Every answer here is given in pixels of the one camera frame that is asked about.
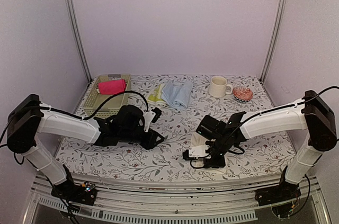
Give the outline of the cream towel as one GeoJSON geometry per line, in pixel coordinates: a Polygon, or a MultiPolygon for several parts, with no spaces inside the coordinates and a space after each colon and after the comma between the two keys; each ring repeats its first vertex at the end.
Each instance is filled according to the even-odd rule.
{"type": "MultiPolygon", "coordinates": [[[[202,146],[202,145],[211,146],[212,144],[213,144],[213,141],[206,139],[205,137],[203,137],[199,133],[194,132],[192,134],[190,147],[202,146]]],[[[193,169],[202,169],[202,168],[204,168],[204,160],[205,160],[205,158],[191,160],[190,165],[193,169]]]]}

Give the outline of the pink towel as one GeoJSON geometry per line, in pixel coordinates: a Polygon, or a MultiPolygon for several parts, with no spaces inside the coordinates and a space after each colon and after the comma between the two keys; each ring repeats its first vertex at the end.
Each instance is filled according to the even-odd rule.
{"type": "Polygon", "coordinates": [[[113,95],[123,92],[126,89],[126,81],[124,79],[110,80],[98,84],[100,94],[113,95]]]}

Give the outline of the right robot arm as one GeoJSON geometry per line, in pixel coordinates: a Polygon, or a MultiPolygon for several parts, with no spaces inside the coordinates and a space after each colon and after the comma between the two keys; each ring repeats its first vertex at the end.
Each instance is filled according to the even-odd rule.
{"type": "Polygon", "coordinates": [[[232,147],[238,148],[240,155],[244,153],[240,143],[246,140],[291,131],[304,131],[306,139],[274,188],[276,199],[284,201],[323,153],[332,150],[338,142],[335,113],[320,93],[309,90],[302,98],[288,104],[257,112],[237,112],[227,122],[206,115],[196,129],[197,135],[206,142],[192,147],[189,157],[202,159],[203,168],[221,168],[225,166],[225,154],[232,147]]]}

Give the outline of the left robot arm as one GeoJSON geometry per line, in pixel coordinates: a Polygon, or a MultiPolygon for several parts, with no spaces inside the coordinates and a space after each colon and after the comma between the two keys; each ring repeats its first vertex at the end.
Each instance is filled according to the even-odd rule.
{"type": "Polygon", "coordinates": [[[115,146],[119,141],[132,141],[150,150],[165,138],[150,128],[161,116],[159,108],[142,111],[134,105],[123,105],[108,118],[95,115],[79,117],[40,102],[36,94],[29,95],[8,116],[7,147],[29,160],[68,200],[79,194],[69,170],[56,161],[38,140],[39,133],[48,133],[82,140],[99,147],[115,146]]]}

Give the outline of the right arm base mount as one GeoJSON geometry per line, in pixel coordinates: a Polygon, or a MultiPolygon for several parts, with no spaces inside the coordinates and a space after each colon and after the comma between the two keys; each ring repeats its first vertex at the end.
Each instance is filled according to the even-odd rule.
{"type": "Polygon", "coordinates": [[[255,200],[259,206],[270,205],[273,214],[280,218],[288,218],[299,202],[301,196],[297,185],[281,183],[255,191],[255,200]]]}

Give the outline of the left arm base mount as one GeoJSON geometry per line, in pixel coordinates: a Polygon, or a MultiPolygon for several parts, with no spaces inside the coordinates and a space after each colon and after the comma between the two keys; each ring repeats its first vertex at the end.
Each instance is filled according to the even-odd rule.
{"type": "Polygon", "coordinates": [[[53,185],[51,195],[66,201],[93,206],[97,196],[97,189],[89,189],[87,185],[76,185],[65,181],[59,185],[53,185]]]}

